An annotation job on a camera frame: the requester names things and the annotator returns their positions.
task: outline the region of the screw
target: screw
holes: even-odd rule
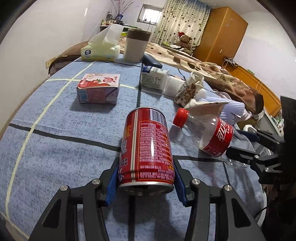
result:
[[[230,186],[230,185],[225,185],[225,186],[224,186],[224,189],[225,189],[226,191],[231,191],[231,190],[232,190],[232,186]]]
[[[61,191],[66,191],[68,189],[67,185],[63,185],[59,188]]]
[[[192,180],[192,183],[195,184],[195,185],[198,185],[198,184],[200,184],[200,180],[195,178],[195,179]]]
[[[94,184],[94,185],[98,185],[98,184],[100,184],[100,182],[101,182],[101,180],[98,178],[92,180],[92,184]]]

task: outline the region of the wooden cabinet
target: wooden cabinet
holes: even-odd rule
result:
[[[281,109],[281,101],[279,98],[258,78],[245,70],[243,67],[233,67],[228,64],[226,70],[234,77],[239,78],[246,85],[257,89],[263,95],[264,107],[269,115],[275,117]]]
[[[224,56],[235,56],[247,26],[248,23],[229,7],[211,10],[193,57],[222,66]]]

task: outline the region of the window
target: window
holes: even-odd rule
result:
[[[162,10],[163,9],[161,7],[143,4],[137,22],[157,25],[160,20]]]

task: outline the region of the brown lid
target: brown lid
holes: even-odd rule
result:
[[[142,41],[149,41],[151,32],[137,29],[137,28],[129,28],[127,38],[129,39],[137,39]]]

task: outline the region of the heart patterned curtain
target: heart patterned curtain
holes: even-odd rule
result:
[[[173,44],[178,32],[184,32],[192,38],[192,46],[198,46],[211,9],[198,0],[167,0],[152,42]]]

